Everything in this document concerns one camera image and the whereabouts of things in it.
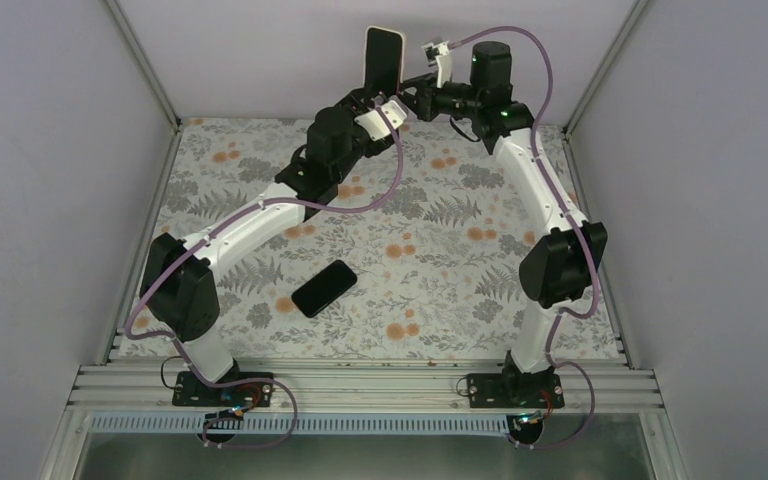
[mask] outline gray wall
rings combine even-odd
[[[533,30],[555,66],[544,119],[563,124],[634,0],[120,0],[152,67],[184,116],[313,118],[363,82],[366,27],[407,35],[408,76],[428,70],[420,45],[455,41],[497,25]],[[495,36],[514,53],[514,94],[538,105],[546,74],[537,50]],[[471,46],[456,51],[455,79],[469,78]]]
[[[768,478],[768,2],[655,0],[575,132],[695,478]]]
[[[96,0],[0,0],[0,479],[106,337],[170,130]]]

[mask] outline phone screen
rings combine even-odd
[[[363,86],[386,97],[395,95],[402,81],[405,35],[378,27],[366,29]]]
[[[355,283],[355,272],[337,260],[299,287],[290,298],[307,318],[313,318]]]

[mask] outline floor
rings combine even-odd
[[[155,236],[183,236],[261,193],[305,141],[308,120],[190,119]],[[396,195],[362,215],[320,213],[273,237],[218,283],[223,339],[236,356],[347,359],[501,359],[527,298],[517,277],[534,245],[529,212],[481,144],[445,123],[402,127],[405,171]],[[541,127],[549,160],[575,193],[557,127]],[[362,206],[383,192],[395,150],[361,160],[332,205]],[[358,283],[313,319],[290,294],[336,259]],[[589,296],[580,300],[589,305]],[[148,310],[135,331],[161,328]],[[619,356],[604,302],[569,318],[557,358]],[[165,339],[122,340],[120,356],[167,356]]]

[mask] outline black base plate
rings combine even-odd
[[[555,387],[560,386],[561,377],[552,375],[552,384],[544,389],[552,399],[552,408],[564,406],[563,391],[555,393]],[[469,408],[546,408],[546,399],[540,390],[523,396],[518,403],[511,401],[500,373],[470,373],[466,376],[467,392],[472,391],[472,387],[477,390],[469,395]]]
[[[271,373],[266,372],[240,372],[235,380],[246,378],[275,378]],[[272,398],[271,385],[270,393],[263,392],[263,387],[268,385],[264,382],[249,383],[239,387],[231,388],[210,388],[201,383],[192,372],[181,372],[176,381],[175,394],[172,396],[172,405],[176,407],[235,407],[246,405],[251,399],[252,392],[248,386],[260,389],[260,401],[256,407],[268,407]]]

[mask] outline smartphone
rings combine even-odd
[[[405,66],[405,34],[368,27],[365,50],[363,86],[388,98],[395,95]]]
[[[342,260],[328,265],[298,288],[290,298],[307,318],[313,318],[357,283],[357,275]]]

